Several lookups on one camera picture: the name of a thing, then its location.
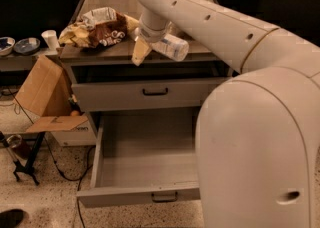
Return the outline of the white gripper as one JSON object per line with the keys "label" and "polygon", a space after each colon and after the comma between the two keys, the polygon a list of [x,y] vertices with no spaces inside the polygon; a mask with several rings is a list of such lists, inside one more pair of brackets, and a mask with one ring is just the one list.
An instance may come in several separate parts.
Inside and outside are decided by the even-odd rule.
{"label": "white gripper", "polygon": [[165,35],[167,34],[168,26],[161,28],[160,30],[151,29],[146,26],[140,25],[138,27],[139,36],[135,42],[133,54],[132,54],[132,62],[139,66],[144,59],[150,54],[152,51],[151,46],[147,43],[156,43],[161,41]]}

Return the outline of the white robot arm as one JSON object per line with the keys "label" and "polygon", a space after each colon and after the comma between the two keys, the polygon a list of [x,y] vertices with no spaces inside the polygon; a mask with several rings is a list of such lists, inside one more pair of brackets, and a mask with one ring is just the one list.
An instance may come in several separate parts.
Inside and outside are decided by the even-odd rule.
{"label": "white robot arm", "polygon": [[316,228],[318,47],[206,0],[138,1],[146,40],[173,23],[237,73],[210,93],[197,120],[205,227]]}

